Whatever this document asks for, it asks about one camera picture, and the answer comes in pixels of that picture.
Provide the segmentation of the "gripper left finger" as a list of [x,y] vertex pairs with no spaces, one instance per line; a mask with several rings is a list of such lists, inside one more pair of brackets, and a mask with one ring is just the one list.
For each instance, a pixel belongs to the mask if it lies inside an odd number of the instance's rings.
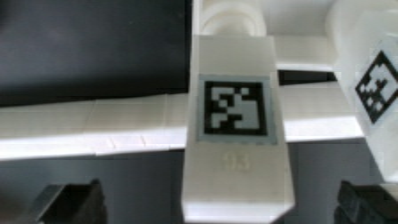
[[50,184],[7,224],[108,224],[101,181]]

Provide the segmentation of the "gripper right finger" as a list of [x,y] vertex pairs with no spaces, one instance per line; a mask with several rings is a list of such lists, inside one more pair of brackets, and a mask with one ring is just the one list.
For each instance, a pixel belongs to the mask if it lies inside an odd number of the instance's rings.
[[334,224],[398,224],[398,183],[341,182]]

